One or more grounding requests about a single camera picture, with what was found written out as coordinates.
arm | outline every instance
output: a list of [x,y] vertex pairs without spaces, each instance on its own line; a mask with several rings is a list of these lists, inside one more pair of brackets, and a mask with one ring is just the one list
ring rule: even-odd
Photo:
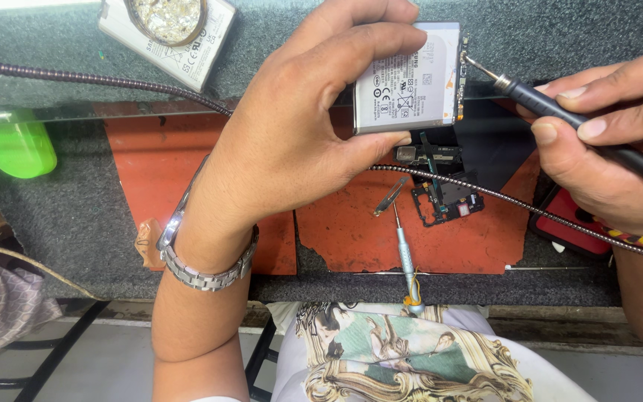
[[[329,0],[270,55],[193,185],[174,245],[183,263],[209,274],[229,269],[255,222],[344,187],[410,142],[408,132],[340,139],[328,108],[372,60],[425,43],[409,25],[417,16],[406,0]],[[249,399],[237,337],[249,279],[212,293],[165,271],[153,311],[154,401]]]
[[[643,151],[643,56],[540,88],[564,108],[597,116],[575,132],[554,117],[532,126],[542,168],[586,211],[615,229],[643,235],[643,179],[586,145],[631,143]],[[529,116],[528,111],[519,112]],[[624,312],[643,341],[643,256],[614,249]]]

samsung battery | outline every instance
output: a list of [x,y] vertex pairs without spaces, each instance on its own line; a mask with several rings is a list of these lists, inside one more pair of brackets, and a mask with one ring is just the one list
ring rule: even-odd
[[468,38],[461,37],[459,22],[414,26],[428,33],[420,50],[374,61],[356,80],[355,134],[448,126],[462,118],[460,53]]

screwdriver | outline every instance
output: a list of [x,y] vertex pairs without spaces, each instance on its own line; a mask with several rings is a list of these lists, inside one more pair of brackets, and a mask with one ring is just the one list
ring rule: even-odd
[[426,309],[426,306],[421,303],[421,296],[419,295],[419,284],[416,280],[415,270],[413,268],[413,262],[411,262],[411,251],[409,250],[409,243],[406,242],[406,235],[404,234],[404,228],[401,227],[401,221],[399,221],[399,212],[396,210],[396,201],[394,204],[394,214],[396,214],[396,234],[399,236],[399,254],[401,255],[401,267],[404,269],[404,275],[406,276],[406,283],[409,288],[409,296],[404,301],[404,304],[408,306],[409,311],[413,314],[419,315],[423,313],[423,310]]
[[[505,74],[501,74],[498,77],[497,74],[481,66],[480,63],[470,59],[467,55],[464,55],[464,59],[468,61],[470,65],[493,78],[495,80],[494,86],[500,89],[503,95],[514,100],[518,105],[523,105],[537,116],[558,117],[569,123],[575,130],[577,130],[580,124],[589,120],[581,114],[568,112],[566,109],[563,109],[562,106],[559,106],[554,99],[521,82],[519,79],[508,77]],[[636,150],[628,144],[603,145],[593,148],[603,157],[616,161],[643,178],[643,152]]]

coiled cable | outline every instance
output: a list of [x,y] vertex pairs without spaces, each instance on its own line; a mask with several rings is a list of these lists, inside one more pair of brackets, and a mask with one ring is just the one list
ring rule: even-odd
[[585,233],[585,235],[592,236],[592,237],[594,237],[596,239],[600,239],[600,240],[602,240],[604,242],[608,242],[611,245],[615,245],[615,246],[617,246],[619,248],[623,248],[625,250],[629,250],[629,251],[632,251],[632,252],[636,252],[637,254],[643,255],[643,247],[639,247],[639,246],[636,246],[636,245],[631,245],[629,243],[626,243],[626,242],[623,242],[621,240],[615,239],[613,237],[607,236],[606,234],[594,232],[594,231],[592,231],[590,229],[587,229],[586,227],[584,227],[584,226],[582,226],[580,224],[576,224],[576,223],[574,223],[574,222],[572,222],[570,220],[564,219],[563,217],[557,216],[557,215],[555,215],[553,213],[549,213],[549,212],[547,212],[545,210],[541,210],[538,207],[534,207],[534,206],[532,206],[532,204],[528,204],[527,202],[524,202],[522,200],[518,200],[515,197],[511,197],[511,196],[509,196],[507,194],[503,194],[503,193],[501,193],[499,191],[495,191],[495,190],[490,189],[490,188],[474,185],[472,183],[465,182],[465,181],[459,180],[459,179],[454,179],[454,178],[451,178],[449,176],[435,175],[433,173],[424,172],[422,170],[408,169],[407,167],[396,166],[396,165],[374,165],[374,166],[371,166],[369,168],[369,170],[391,170],[393,172],[408,173],[410,175],[419,176],[421,178],[437,179],[437,180],[442,180],[444,182],[452,183],[454,185],[467,187],[469,189],[472,189],[473,191],[479,191],[479,192],[482,192],[484,194],[487,194],[487,195],[490,195],[490,196],[493,196],[493,197],[496,197],[496,198],[500,198],[501,200],[510,202],[510,203],[512,203],[514,205],[517,205],[519,207],[523,207],[523,208],[525,208],[526,210],[529,210],[532,213],[536,213],[538,215],[544,216],[547,219],[553,220],[553,221],[555,221],[557,223],[561,223],[561,224],[563,224],[563,225],[565,225],[567,227],[570,227],[571,229],[575,229],[575,230],[577,230],[579,232]]
[[[10,77],[46,79],[48,81],[81,82],[84,84],[107,85],[109,87],[133,88],[133,89],[142,89],[144,91],[160,92],[163,94],[181,96],[185,99],[192,100],[193,102],[197,102],[203,106],[206,106],[212,109],[215,112],[218,112],[228,117],[232,115],[231,110],[225,108],[222,105],[218,105],[217,103],[211,101],[208,98],[200,96],[194,92],[188,91],[187,89],[173,87],[171,85],[166,85],[166,84],[156,84],[154,82],[139,81],[137,79],[109,77],[109,76],[101,76],[96,74],[87,74],[87,73],[80,73],[80,72],[49,70],[46,68],[23,67],[23,66],[4,64],[4,63],[0,63],[0,74],[7,75]],[[571,229],[585,233],[585,235],[595,237],[596,239],[600,239],[604,242],[608,242],[611,245],[615,245],[619,248],[623,248],[625,250],[629,250],[632,252],[636,252],[637,254],[643,255],[643,247],[631,245],[629,243],[623,242],[621,240],[615,239],[605,234],[594,232],[580,224],[576,224],[570,220],[564,219],[563,217],[560,217],[553,213],[549,213],[545,210],[541,210],[540,208],[534,207],[531,204],[528,204],[527,202],[518,200],[515,197],[511,197],[507,194],[503,194],[493,189],[474,185],[469,182],[465,182],[463,180],[451,178],[449,176],[435,175],[433,173],[424,172],[422,170],[409,169],[407,167],[396,166],[396,165],[374,165],[374,166],[371,166],[369,170],[391,170],[393,172],[408,173],[410,175],[415,175],[426,179],[438,179],[438,180],[442,180],[448,183],[453,183],[455,185],[459,185],[462,187],[467,187],[474,191],[479,191],[484,194],[487,194],[496,198],[500,198],[501,200],[511,202],[512,204],[517,205],[519,207],[523,207],[532,213],[536,213],[538,215],[544,216],[547,219],[563,224],[567,227],[570,227]]]
[[230,117],[232,111],[225,106],[218,105],[210,99],[200,96],[187,89],[173,87],[172,85],[156,84],[155,82],[139,81],[137,79],[109,77],[107,75],[87,74],[82,72],[70,72],[61,70],[49,70],[46,68],[32,68],[0,63],[0,74],[10,77],[22,77],[32,79],[46,79],[47,81],[81,82],[84,84],[106,85],[109,87],[143,89],[145,91],[160,92],[162,94],[181,96],[190,99],[203,106]]

red phone case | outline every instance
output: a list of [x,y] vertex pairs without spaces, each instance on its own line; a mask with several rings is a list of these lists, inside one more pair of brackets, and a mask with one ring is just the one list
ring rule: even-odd
[[[602,225],[594,221],[589,222],[591,215],[575,203],[566,189],[558,185],[552,189],[540,207],[549,213],[571,220],[594,232],[602,232]],[[612,251],[612,246],[609,243],[603,242],[588,234],[578,232],[541,215],[536,214],[530,219],[530,229],[542,237],[589,257],[598,259],[606,258],[609,257]]]

